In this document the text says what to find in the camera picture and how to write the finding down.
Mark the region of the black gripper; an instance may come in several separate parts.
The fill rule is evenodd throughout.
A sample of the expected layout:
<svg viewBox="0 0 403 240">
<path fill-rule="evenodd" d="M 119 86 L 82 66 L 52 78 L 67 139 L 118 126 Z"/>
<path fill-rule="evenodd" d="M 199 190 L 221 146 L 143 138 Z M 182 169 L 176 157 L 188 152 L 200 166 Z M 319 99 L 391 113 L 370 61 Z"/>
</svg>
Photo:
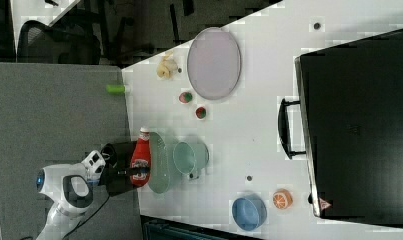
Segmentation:
<svg viewBox="0 0 403 240">
<path fill-rule="evenodd" d="M 104 168 L 99 179 L 99 186 L 110 186 L 114 185 L 120 176 L 134 176 L 138 174 L 148 174 L 150 172 L 150 167 L 135 167 L 135 168 L 125 168 L 117 171 L 115 168 Z"/>
</svg>

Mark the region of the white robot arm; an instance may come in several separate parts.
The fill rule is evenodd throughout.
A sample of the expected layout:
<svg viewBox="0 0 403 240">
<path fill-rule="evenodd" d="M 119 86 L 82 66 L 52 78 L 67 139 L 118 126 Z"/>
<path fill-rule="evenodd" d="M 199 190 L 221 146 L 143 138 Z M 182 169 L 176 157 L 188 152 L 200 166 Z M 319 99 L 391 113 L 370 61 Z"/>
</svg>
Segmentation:
<svg viewBox="0 0 403 240">
<path fill-rule="evenodd" d="M 134 167 L 114 167 L 110 155 L 97 150 L 76 164 L 55 164 L 39 170 L 36 187 L 53 204 L 46 224 L 36 240 L 63 240 L 80 227 L 94 201 L 95 186 L 105 186 L 110 197 L 134 190 L 132 177 L 149 173 L 147 163 Z"/>
</svg>

